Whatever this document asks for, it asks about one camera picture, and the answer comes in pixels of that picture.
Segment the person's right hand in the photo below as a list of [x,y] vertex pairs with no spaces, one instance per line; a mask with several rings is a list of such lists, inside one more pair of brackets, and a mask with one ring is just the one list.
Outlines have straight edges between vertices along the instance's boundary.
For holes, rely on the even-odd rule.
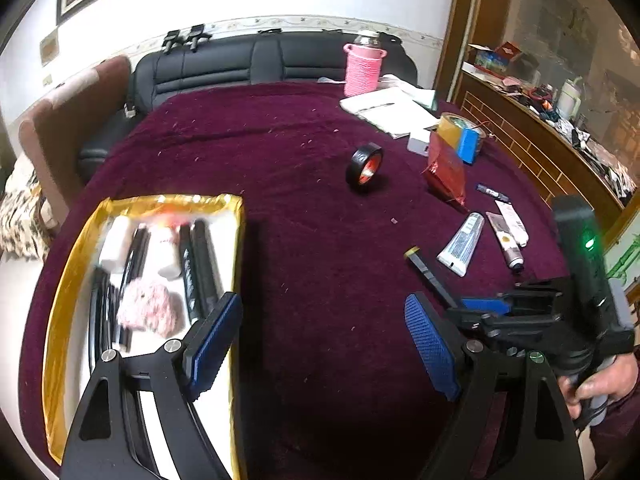
[[610,366],[594,373],[579,386],[573,386],[566,376],[558,378],[558,386],[570,418],[578,419],[582,411],[580,402],[596,396],[608,396],[613,401],[623,399],[634,390],[638,376],[638,360],[628,353],[616,356]]

